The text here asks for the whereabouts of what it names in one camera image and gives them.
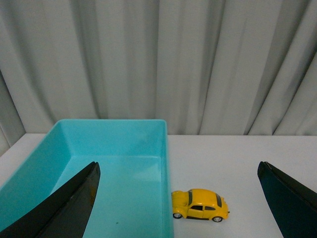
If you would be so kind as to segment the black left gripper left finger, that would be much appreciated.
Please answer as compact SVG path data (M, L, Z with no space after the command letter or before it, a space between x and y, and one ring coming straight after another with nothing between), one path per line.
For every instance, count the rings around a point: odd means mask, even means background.
M26 215L0 232L2 238L81 238L101 177L91 162Z

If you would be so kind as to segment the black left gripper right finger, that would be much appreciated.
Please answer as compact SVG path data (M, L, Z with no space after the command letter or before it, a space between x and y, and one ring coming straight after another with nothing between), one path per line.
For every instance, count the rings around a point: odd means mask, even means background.
M317 236L317 193L268 162L257 171L264 196L285 238Z

